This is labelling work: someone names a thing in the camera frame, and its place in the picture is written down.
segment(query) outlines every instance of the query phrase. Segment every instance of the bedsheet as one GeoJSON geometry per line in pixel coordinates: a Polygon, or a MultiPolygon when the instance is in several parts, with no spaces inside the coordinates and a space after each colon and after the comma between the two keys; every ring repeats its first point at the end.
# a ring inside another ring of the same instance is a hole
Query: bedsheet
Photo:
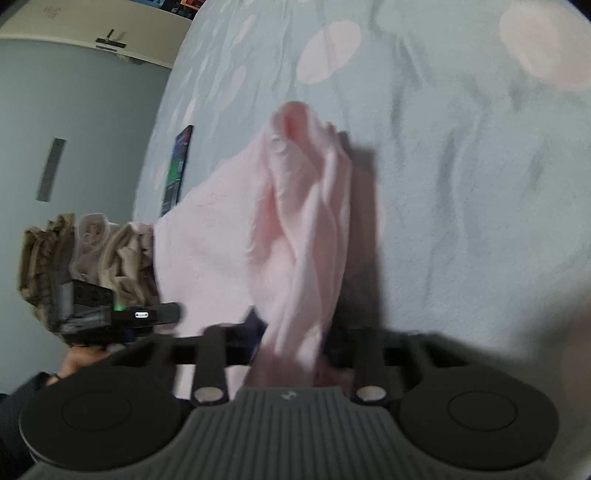
{"type": "Polygon", "coordinates": [[[561,418],[547,465],[583,479],[590,86],[591,25],[566,2],[208,0],[171,72],[134,219],[158,219],[186,125],[182,196],[282,103],[307,103],[354,163],[339,314],[439,332],[542,389],[561,418]]]}

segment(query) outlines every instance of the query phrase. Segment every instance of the pile of clothes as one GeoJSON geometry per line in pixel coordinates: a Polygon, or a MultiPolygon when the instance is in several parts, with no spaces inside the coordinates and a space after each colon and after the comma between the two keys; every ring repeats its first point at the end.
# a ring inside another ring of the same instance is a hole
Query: pile of clothes
{"type": "Polygon", "coordinates": [[[113,290],[118,307],[159,303],[152,267],[152,226],[117,224],[101,213],[58,215],[45,230],[23,234],[17,289],[35,317],[50,331],[60,285],[82,280],[113,290]]]}

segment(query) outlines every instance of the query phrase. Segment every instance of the beige cloth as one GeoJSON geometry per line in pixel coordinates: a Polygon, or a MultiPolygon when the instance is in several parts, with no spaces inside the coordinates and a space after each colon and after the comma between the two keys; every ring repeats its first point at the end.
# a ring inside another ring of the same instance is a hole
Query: beige cloth
{"type": "Polygon", "coordinates": [[[45,230],[33,226],[22,237],[17,290],[49,331],[53,330],[49,321],[59,286],[70,277],[67,264],[73,250],[73,233],[74,214],[63,213],[47,222],[45,230]]]}
{"type": "Polygon", "coordinates": [[[122,307],[158,303],[152,270],[152,229],[121,225],[107,241],[97,266],[101,286],[113,290],[122,307]]]}

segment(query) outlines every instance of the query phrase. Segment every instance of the ribbed gray surface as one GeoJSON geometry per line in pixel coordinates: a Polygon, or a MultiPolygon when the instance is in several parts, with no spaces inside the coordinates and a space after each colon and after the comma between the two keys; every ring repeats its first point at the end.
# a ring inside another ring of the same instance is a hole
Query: ribbed gray surface
{"type": "Polygon", "coordinates": [[[503,473],[444,465],[410,444],[386,410],[351,403],[337,388],[243,390],[195,410],[162,451],[104,473],[47,465],[24,480],[551,480],[539,463],[503,473]]]}

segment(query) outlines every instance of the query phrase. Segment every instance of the black sleeve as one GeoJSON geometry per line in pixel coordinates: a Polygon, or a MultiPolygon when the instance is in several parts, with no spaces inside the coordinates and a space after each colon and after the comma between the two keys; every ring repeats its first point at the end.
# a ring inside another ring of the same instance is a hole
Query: black sleeve
{"type": "Polygon", "coordinates": [[[0,480],[14,480],[33,466],[27,445],[21,437],[18,418],[49,375],[40,373],[21,385],[12,395],[0,398],[0,480]]]}

